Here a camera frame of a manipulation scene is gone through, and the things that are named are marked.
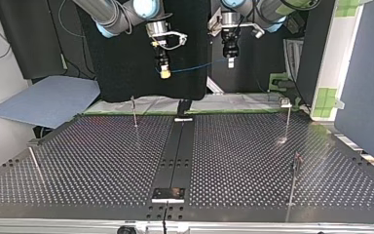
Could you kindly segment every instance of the small black object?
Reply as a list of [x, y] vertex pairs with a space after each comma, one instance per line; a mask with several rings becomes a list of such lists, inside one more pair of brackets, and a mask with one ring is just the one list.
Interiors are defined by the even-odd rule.
[[182, 99], [181, 101], [179, 101], [177, 106], [177, 118], [188, 117], [186, 111], [190, 110], [192, 103], [193, 101], [190, 99]]
[[[184, 188], [156, 188], [154, 189], [153, 199], [163, 200], [184, 200]], [[153, 201], [153, 203], [162, 203], [161, 201]]]
[[136, 234], [135, 228], [122, 226], [118, 228], [117, 234]]

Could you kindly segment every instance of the black backdrop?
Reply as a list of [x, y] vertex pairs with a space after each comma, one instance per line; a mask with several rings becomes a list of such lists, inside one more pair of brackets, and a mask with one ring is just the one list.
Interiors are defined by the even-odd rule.
[[[188, 35], [186, 45], [168, 53], [171, 69], [207, 63], [209, 1], [164, 0], [164, 4], [166, 13], [173, 13], [168, 19], [172, 29]], [[173, 73], [167, 80], [160, 78], [145, 23], [135, 27], [132, 35], [122, 33], [107, 39], [97, 31], [88, 14], [79, 9], [79, 15], [101, 88], [101, 98], [105, 101], [118, 102], [129, 100], [131, 96], [148, 95], [201, 99], [206, 94], [205, 68]]]

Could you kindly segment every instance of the perforated metal table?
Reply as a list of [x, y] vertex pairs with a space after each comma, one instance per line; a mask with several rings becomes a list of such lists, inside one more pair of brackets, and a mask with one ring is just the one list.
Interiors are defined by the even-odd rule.
[[[0, 221], [374, 224], [374, 167], [303, 114], [288, 128], [284, 113], [138, 122], [77, 117], [4, 164]], [[171, 187], [185, 188], [184, 203], [152, 203], [155, 188]]]

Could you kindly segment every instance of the blue cable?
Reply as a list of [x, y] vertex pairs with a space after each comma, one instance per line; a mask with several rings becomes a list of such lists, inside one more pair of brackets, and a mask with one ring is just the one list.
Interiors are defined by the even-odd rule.
[[219, 59], [219, 60], [216, 60], [216, 61], [208, 62], [208, 63], [203, 64], [203, 65], [198, 65], [198, 66], [193, 66], [193, 67], [190, 67], [190, 68], [184, 68], [184, 69], [178, 69], [178, 70], [172, 70], [171, 73], [177, 73], [177, 72], [184, 72], [184, 71], [196, 70], [196, 69], [200, 69], [200, 68], [203, 68], [203, 67], [207, 67], [207, 66], [212, 65], [213, 63], [220, 62], [220, 61], [224, 61], [224, 60], [227, 60], [227, 59], [226, 59], [226, 58], [222, 58], [222, 59]]

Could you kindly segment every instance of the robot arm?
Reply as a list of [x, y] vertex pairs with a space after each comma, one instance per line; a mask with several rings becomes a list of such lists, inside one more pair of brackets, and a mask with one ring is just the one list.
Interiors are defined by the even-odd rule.
[[[167, 51], [174, 50], [185, 44], [187, 35], [169, 31], [166, 19], [171, 14], [165, 14], [162, 0], [130, 0], [121, 4], [116, 0], [74, 0], [95, 21], [103, 36], [111, 38], [126, 31], [131, 34], [132, 27], [148, 20], [146, 30], [152, 39], [151, 45], [156, 51], [156, 62], [161, 68], [161, 77], [170, 77], [169, 57]], [[179, 45], [168, 46], [167, 37], [179, 37]]]
[[[223, 56], [229, 59], [229, 68], [234, 67], [234, 58], [240, 54], [238, 41], [241, 27], [253, 27], [253, 34], [260, 38], [266, 31], [274, 32], [285, 18], [294, 12], [283, 1], [290, 0], [221, 0], [221, 37]], [[312, 0], [295, 0], [299, 6]]]

